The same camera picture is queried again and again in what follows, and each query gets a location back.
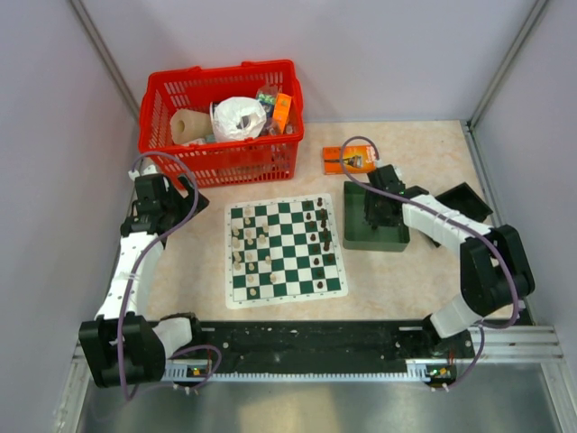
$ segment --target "table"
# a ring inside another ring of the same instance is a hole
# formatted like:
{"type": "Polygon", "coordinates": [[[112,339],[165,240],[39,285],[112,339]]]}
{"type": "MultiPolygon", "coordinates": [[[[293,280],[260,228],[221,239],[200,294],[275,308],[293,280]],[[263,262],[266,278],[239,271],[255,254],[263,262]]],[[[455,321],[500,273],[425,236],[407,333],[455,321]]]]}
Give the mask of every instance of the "table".
{"type": "MultiPolygon", "coordinates": [[[[403,253],[343,249],[346,297],[252,309],[225,306],[225,206],[327,192],[342,241],[346,177],[323,174],[321,149],[353,135],[371,138],[383,162],[400,167],[407,186],[419,185],[436,195],[466,181],[482,197],[458,121],[306,124],[293,180],[202,190],[210,206],[170,236],[155,272],[148,318],[192,311],[200,320],[402,319],[423,318],[446,304],[459,291],[458,259],[411,230],[403,253]]],[[[506,308],[494,316],[509,315],[506,308]]]]}

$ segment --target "chessboard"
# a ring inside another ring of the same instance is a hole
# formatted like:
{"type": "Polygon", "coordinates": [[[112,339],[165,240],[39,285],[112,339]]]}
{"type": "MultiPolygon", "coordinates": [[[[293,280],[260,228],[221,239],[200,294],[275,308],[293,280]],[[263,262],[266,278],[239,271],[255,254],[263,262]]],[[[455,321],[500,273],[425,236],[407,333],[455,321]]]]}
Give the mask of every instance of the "chessboard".
{"type": "Polygon", "coordinates": [[[237,203],[224,214],[229,309],[348,293],[330,195],[237,203]]]}

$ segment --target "green tray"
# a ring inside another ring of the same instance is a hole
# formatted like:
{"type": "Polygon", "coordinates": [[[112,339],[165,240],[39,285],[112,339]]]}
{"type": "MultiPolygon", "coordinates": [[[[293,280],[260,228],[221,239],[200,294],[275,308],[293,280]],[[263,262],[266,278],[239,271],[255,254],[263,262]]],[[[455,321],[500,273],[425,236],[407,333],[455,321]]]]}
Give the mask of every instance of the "green tray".
{"type": "Polygon", "coordinates": [[[364,220],[365,189],[353,182],[345,182],[343,246],[349,250],[402,252],[411,238],[404,224],[396,227],[377,227],[373,230],[364,220]]]}

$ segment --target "gray floor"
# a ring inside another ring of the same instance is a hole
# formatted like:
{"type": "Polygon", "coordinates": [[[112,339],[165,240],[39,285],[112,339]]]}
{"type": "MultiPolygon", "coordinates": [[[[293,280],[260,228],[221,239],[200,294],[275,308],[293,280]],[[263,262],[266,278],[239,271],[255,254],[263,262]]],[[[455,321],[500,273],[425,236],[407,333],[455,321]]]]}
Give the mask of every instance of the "gray floor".
{"type": "Polygon", "coordinates": [[[121,403],[119,389],[91,385],[78,431],[561,431],[538,365],[480,365],[449,393],[420,383],[212,383],[198,396],[168,388],[117,410],[121,403]],[[93,417],[93,411],[100,416],[114,409],[107,422],[93,417]]]}

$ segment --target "floor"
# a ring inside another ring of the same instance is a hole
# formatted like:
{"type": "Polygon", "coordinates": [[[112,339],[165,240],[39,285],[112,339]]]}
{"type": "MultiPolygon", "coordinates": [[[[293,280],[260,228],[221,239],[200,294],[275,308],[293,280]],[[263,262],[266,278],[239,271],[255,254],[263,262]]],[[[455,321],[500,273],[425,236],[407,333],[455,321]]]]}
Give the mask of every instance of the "floor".
{"type": "MultiPolygon", "coordinates": [[[[423,318],[459,291],[459,263],[411,232],[404,253],[343,250],[349,295],[251,309],[224,303],[224,207],[265,198],[329,193],[343,239],[344,176],[322,172],[321,149],[366,135],[385,163],[398,166],[408,186],[432,194],[463,181],[481,194],[461,125],[450,122],[307,124],[293,180],[203,189],[210,206],[171,235],[153,283],[148,318],[192,311],[201,320],[423,318]]],[[[507,317],[509,309],[496,313],[507,317]]]]}
{"type": "Polygon", "coordinates": [[[537,364],[479,365],[449,393],[422,383],[216,382],[199,395],[169,387],[121,404],[119,388],[91,384],[78,433],[561,432],[537,364]]]}

